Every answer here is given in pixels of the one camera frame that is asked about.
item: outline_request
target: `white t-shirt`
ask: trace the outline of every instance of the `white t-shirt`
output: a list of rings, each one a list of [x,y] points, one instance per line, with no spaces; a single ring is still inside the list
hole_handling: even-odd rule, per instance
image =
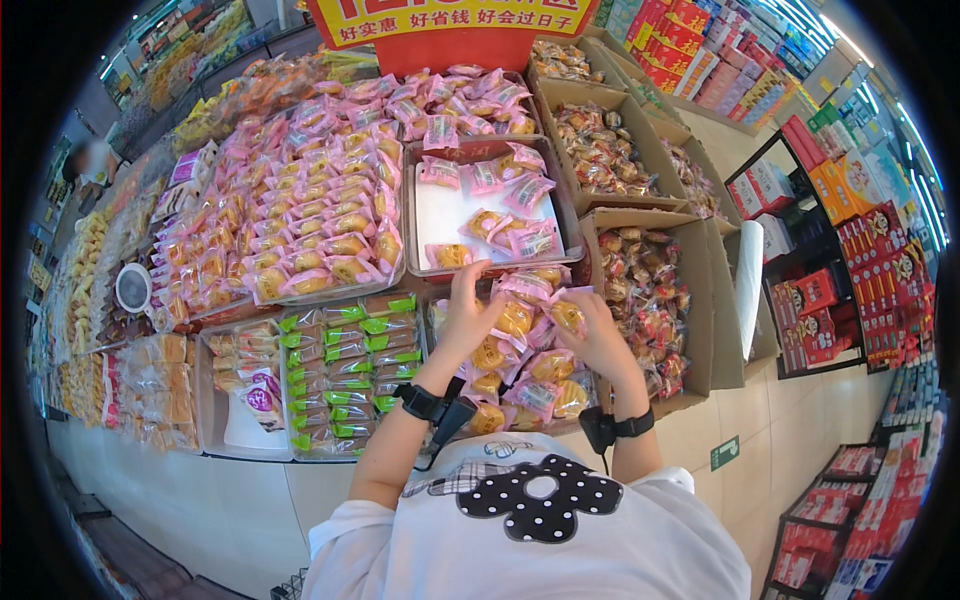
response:
[[[623,486],[540,433],[449,445],[396,511],[348,500],[310,530],[304,599],[748,599],[750,568],[663,468]]]

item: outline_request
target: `paper towel roll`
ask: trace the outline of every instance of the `paper towel roll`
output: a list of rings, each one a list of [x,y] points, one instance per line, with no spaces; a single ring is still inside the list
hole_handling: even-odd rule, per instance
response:
[[[740,346],[743,361],[750,358],[754,344],[756,312],[760,305],[760,286],[763,281],[763,227],[755,221],[745,221],[740,228],[740,256],[736,265],[736,314],[740,319]]]

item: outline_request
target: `hand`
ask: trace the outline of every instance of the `hand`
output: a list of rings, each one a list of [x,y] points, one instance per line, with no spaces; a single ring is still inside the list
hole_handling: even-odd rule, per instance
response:
[[[489,259],[467,265],[453,276],[450,286],[450,302],[446,309],[446,325],[441,346],[444,352],[460,357],[458,364],[467,360],[470,353],[480,346],[496,320],[503,313],[506,299],[497,295],[491,299],[487,310],[481,311],[476,303],[475,284],[484,269],[493,264]]]
[[[646,389],[634,354],[613,324],[613,315],[603,299],[587,292],[571,292],[564,294],[562,299],[579,306],[587,322],[587,338],[584,340],[563,327],[557,327],[564,345],[588,367],[606,377],[614,388],[642,386]]]

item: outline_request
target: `green exit sign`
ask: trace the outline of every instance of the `green exit sign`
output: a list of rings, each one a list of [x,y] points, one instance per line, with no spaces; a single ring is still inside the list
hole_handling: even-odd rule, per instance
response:
[[[737,456],[740,456],[740,436],[738,435],[710,451],[710,470],[719,469]]]

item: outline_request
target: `polka dot flower appliqué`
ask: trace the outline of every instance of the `polka dot flower appliqué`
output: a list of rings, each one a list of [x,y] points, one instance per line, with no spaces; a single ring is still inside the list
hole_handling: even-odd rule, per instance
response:
[[[476,518],[505,516],[504,530],[511,540],[562,543],[576,534],[578,513],[609,515],[623,497],[623,486],[591,473],[568,458],[549,454],[539,465],[521,463],[510,472],[484,478],[473,490],[457,494],[457,506]],[[553,491],[541,494],[534,488]]]

